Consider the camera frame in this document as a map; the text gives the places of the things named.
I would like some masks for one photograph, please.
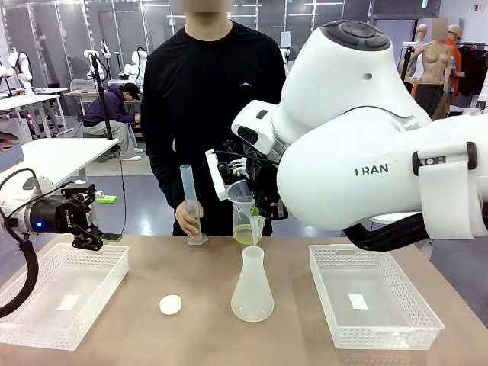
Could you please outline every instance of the man's hand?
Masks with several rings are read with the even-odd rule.
[[[204,216],[204,209],[202,208],[200,202],[198,202],[198,210],[200,217]],[[186,208],[186,201],[183,201],[176,207],[175,217],[180,224],[181,229],[192,239],[198,234],[198,229],[194,226],[197,223],[197,219],[190,216]]]

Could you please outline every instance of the man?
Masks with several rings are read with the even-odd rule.
[[[104,93],[104,98],[112,135],[120,141],[122,160],[130,162],[141,160],[142,158],[137,153],[142,153],[143,150],[136,147],[136,141],[133,138],[131,129],[131,124],[140,122],[140,115],[136,114],[133,116],[128,114],[124,108],[124,102],[126,101],[133,101],[134,99],[140,101],[139,88],[131,82],[123,86],[111,85]],[[99,98],[91,103],[86,111],[83,117],[83,127],[86,133],[91,135],[107,136]]]
[[[152,171],[175,209],[173,235],[197,234],[186,210],[183,164],[193,167],[202,232],[232,235],[232,204],[218,200],[205,151],[222,149],[226,140],[241,142],[230,127],[250,101],[281,99],[285,75],[278,45],[229,20],[225,11],[231,9],[227,0],[186,1],[185,29],[156,49],[146,66],[142,128]],[[270,223],[263,235],[271,235]]]

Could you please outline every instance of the green object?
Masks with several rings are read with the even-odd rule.
[[[251,217],[259,216],[259,209],[256,207],[255,204],[251,207]]]
[[[97,204],[114,204],[118,198],[118,196],[104,196],[102,198],[96,198],[95,202]]]
[[[122,235],[105,233],[101,236],[101,239],[104,242],[120,242],[120,240],[122,239]]]

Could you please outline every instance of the white plastic basket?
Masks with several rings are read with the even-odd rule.
[[[0,342],[74,351],[129,270],[125,246],[100,252],[54,246],[39,260],[39,278],[27,301],[0,319]],[[0,294],[10,301],[27,272]]]
[[[310,270],[336,348],[428,350],[444,328],[390,253],[310,246]]]

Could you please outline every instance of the erlenmeyer flask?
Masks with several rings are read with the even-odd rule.
[[[265,252],[258,246],[249,246],[242,251],[242,270],[230,306],[234,314],[245,322],[261,322],[275,308],[264,257]]]

